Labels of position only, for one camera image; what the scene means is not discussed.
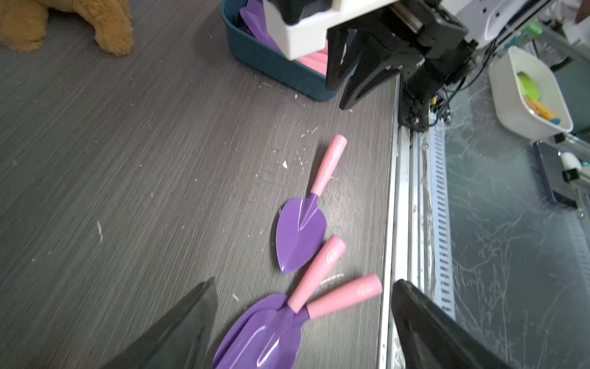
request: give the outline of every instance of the white debris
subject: white debris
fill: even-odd
[[[99,228],[99,236],[100,236],[100,241],[103,241],[103,228],[100,226],[100,222],[97,221],[96,222],[96,226]]]
[[[320,286],[323,285],[324,283],[330,282],[331,280],[334,280],[336,278],[342,278],[342,277],[344,277],[344,273],[338,273],[335,276],[328,277],[320,283]]]

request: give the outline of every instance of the stuffed animal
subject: stuffed animal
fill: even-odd
[[[0,42],[14,51],[40,48],[47,8],[80,14],[94,27],[94,39],[108,53],[123,56],[133,49],[128,0],[0,0]]]

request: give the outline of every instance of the pink item in bin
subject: pink item in bin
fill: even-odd
[[[325,76],[328,68],[328,41],[324,50],[300,57],[297,61]]]

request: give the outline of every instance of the purple item in bin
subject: purple item in bin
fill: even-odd
[[[248,5],[240,9],[240,15],[256,40],[279,52],[281,51],[266,30],[262,0],[248,0]]]

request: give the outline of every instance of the gray wood grain table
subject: gray wood grain table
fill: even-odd
[[[0,48],[4,368],[98,367],[210,276],[214,350],[244,309],[294,289],[278,210],[336,133],[349,144],[320,206],[349,247],[319,294],[382,274],[391,87],[341,111],[237,62],[217,0],[131,4],[127,57],[56,12],[39,52]],[[374,367],[379,305],[306,325],[296,367]]]

